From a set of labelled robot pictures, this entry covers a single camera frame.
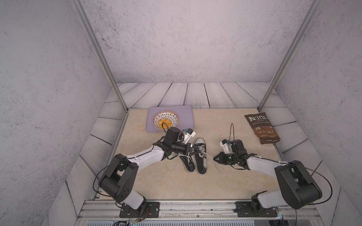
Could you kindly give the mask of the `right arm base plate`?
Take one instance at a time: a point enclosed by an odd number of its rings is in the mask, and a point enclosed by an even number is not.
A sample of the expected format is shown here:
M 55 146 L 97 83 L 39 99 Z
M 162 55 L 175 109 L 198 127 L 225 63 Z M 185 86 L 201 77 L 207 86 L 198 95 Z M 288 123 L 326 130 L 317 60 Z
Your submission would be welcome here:
M 278 213 L 276 207 L 264 208 L 258 200 L 258 196 L 262 193 L 257 193 L 251 197 L 251 201 L 238 201 L 235 202 L 236 208 L 234 212 L 240 218 L 254 217 L 254 218 L 277 218 Z

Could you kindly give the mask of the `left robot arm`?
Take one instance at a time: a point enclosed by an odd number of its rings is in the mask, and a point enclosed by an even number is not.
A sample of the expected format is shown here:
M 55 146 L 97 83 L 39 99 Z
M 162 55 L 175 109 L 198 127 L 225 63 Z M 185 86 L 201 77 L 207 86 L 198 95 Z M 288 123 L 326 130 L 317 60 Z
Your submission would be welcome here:
M 147 199 L 133 189 L 137 173 L 173 153 L 185 157 L 200 153 L 196 146 L 189 143 L 189 139 L 195 135 L 192 129 L 181 131 L 176 127 L 170 127 L 150 148 L 129 156 L 115 155 L 111 163 L 101 170 L 99 187 L 116 203 L 122 203 L 142 214 L 146 210 Z

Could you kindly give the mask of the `black canvas sneaker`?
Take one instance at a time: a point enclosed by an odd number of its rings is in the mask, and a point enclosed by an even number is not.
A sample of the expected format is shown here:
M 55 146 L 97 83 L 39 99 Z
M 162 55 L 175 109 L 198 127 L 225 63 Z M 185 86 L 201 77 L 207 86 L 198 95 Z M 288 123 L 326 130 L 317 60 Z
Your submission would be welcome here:
M 200 152 L 195 155 L 197 171 L 200 175 L 204 175 L 207 172 L 207 157 L 206 157 L 206 142 L 203 138 L 198 137 L 194 141 L 194 147 Z
M 193 173 L 195 171 L 196 167 L 195 167 L 194 161 L 191 156 L 181 155 L 180 159 L 182 160 L 183 165 L 187 172 Z

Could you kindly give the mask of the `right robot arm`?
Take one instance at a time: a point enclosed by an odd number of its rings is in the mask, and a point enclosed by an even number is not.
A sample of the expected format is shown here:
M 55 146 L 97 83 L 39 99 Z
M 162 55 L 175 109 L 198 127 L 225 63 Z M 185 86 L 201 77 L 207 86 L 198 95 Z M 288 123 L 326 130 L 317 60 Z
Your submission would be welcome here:
M 278 181 L 279 189 L 264 191 L 252 196 L 251 206 L 255 211 L 273 207 L 289 206 L 300 209 L 322 198 L 322 191 L 300 161 L 280 162 L 263 158 L 256 153 L 247 153 L 241 140 L 221 142 L 223 152 L 214 157 L 218 164 L 239 166 L 239 170 L 260 172 Z

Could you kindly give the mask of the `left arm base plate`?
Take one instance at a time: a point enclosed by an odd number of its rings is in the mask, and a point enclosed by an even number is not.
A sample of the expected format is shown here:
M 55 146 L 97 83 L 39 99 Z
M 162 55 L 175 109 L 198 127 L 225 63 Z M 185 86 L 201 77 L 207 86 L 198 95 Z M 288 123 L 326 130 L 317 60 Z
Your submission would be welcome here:
M 158 218 L 160 202 L 144 201 L 138 209 L 132 209 L 127 204 L 122 204 L 120 218 Z

